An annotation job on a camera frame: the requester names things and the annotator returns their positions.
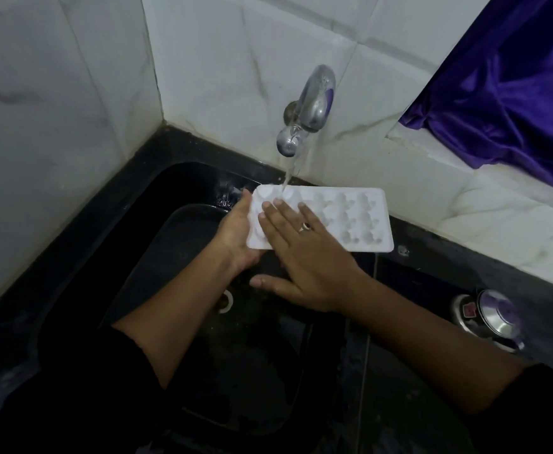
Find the sink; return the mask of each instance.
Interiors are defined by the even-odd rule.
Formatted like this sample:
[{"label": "sink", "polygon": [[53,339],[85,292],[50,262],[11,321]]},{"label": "sink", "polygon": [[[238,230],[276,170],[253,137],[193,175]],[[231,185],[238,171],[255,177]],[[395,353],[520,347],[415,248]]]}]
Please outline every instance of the sink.
[{"label": "sink", "polygon": [[[167,167],[137,197],[47,314],[41,364],[76,350],[156,293],[210,241],[242,188],[259,183],[200,162]],[[356,255],[367,271],[373,256]],[[258,273],[286,276],[273,252],[228,287],[166,391],[157,443],[236,452],[310,452],[331,405],[345,320],[250,288]]]}]

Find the person's right hand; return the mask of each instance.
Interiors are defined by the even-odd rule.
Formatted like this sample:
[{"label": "person's right hand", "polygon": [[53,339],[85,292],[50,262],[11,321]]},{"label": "person's right hand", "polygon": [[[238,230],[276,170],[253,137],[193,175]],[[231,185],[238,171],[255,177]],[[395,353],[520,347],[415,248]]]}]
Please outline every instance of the person's right hand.
[{"label": "person's right hand", "polygon": [[[250,285],[316,311],[338,311],[368,276],[303,203],[299,205],[303,216],[279,199],[274,206],[264,202],[262,208],[259,224],[292,282],[262,274],[254,276]],[[304,222],[311,230],[300,230]]]}]

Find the chrome faucet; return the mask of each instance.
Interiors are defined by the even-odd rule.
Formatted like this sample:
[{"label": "chrome faucet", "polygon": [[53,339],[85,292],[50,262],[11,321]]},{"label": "chrome faucet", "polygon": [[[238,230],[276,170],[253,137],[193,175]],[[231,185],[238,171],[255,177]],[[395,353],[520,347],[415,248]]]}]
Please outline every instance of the chrome faucet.
[{"label": "chrome faucet", "polygon": [[[280,154],[293,157],[303,141],[325,127],[335,95],[335,74],[331,67],[319,65],[314,69],[297,102],[285,110],[285,124],[276,136]],[[293,112],[288,111],[295,104]]]}]

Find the purple curtain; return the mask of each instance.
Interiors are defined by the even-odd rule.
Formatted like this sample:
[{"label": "purple curtain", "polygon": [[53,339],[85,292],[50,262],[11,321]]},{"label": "purple curtain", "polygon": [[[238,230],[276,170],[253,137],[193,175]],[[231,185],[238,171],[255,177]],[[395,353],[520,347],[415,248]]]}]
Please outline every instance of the purple curtain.
[{"label": "purple curtain", "polygon": [[401,123],[553,186],[553,0],[491,0]]}]

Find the white plastic tray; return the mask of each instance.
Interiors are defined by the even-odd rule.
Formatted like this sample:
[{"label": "white plastic tray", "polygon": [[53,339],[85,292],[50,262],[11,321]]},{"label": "white plastic tray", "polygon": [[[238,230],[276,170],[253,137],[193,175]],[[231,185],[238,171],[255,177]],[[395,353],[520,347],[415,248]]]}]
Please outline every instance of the white plastic tray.
[{"label": "white plastic tray", "polygon": [[327,186],[292,186],[261,184],[253,192],[249,211],[251,231],[247,245],[253,249],[272,249],[257,215],[262,203],[283,199],[299,212],[306,203],[322,224],[350,252],[386,253],[394,249],[390,216],[384,191],[378,188],[333,188]]}]

